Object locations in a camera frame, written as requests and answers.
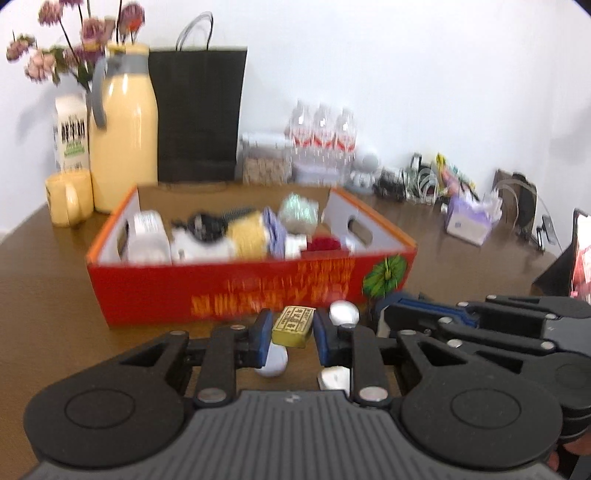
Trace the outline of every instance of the beige container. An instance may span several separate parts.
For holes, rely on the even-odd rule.
[[[95,208],[110,213],[136,184],[158,180],[158,107],[148,74],[149,49],[108,45],[97,63],[90,117]]]

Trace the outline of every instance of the pink flower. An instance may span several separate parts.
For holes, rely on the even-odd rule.
[[[145,12],[140,4],[136,2],[130,2],[121,9],[119,32],[121,32],[123,35],[127,35],[131,32],[137,32],[144,24]]]
[[[29,50],[31,45],[35,43],[35,38],[19,36],[15,41],[10,42],[6,49],[6,59],[8,61],[17,61],[22,55]]]
[[[76,68],[78,66],[78,61],[76,60],[76,57],[79,61],[87,61],[89,63],[95,64],[99,60],[99,58],[101,58],[104,55],[104,50],[88,51],[85,50],[82,45],[75,45],[74,52],[72,52],[69,48],[64,50],[64,60],[70,68]]]
[[[60,0],[62,5],[68,5],[72,8],[78,7],[84,3],[84,0]]]
[[[102,50],[111,39],[114,29],[115,19],[113,18],[105,18],[104,20],[96,17],[85,18],[80,30],[80,38],[85,50]]]
[[[29,58],[29,64],[25,68],[25,75],[33,82],[43,82],[53,74],[56,58],[51,53],[43,53],[37,50]]]
[[[39,9],[39,23],[41,25],[54,25],[61,21],[64,6],[59,2],[46,0]]]

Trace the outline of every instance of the green decoration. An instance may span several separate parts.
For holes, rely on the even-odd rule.
[[[384,258],[374,265],[371,272],[363,278],[363,293],[372,299],[385,297],[402,282],[407,269],[407,261],[401,255]]]

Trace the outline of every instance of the blue gripper pad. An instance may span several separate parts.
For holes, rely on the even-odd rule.
[[[256,322],[248,329],[251,348],[256,351],[257,368],[262,368],[267,363],[272,330],[273,312],[268,309],[262,310]]]
[[[451,307],[441,303],[433,303],[425,300],[417,300],[404,292],[395,292],[380,300],[375,306],[375,314],[378,316],[383,309],[389,306],[397,306],[417,312],[425,312],[430,315],[440,317],[452,317],[454,320],[460,320],[464,325],[476,327],[476,320],[465,309],[461,307]]]
[[[318,358],[320,359],[320,364],[323,367],[332,366],[329,364],[330,355],[327,337],[327,328],[330,329],[331,327],[335,326],[332,324],[332,322],[330,323],[330,326],[326,325],[326,319],[324,319],[323,316],[319,315],[318,311],[316,310],[314,312],[314,317],[312,318],[312,332],[314,333],[314,340],[316,341]]]

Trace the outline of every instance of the bag handle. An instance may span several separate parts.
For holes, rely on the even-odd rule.
[[[209,43],[211,42],[213,35],[213,13],[211,12],[203,12],[202,14],[196,16],[185,28],[183,28],[182,32],[177,38],[177,42],[174,49],[177,51],[181,51],[183,49],[185,41],[187,40],[187,37],[191,33],[191,30],[193,30],[195,28],[195,25],[197,25],[201,20],[204,20],[206,18],[209,20],[210,28],[205,49],[209,50]]]

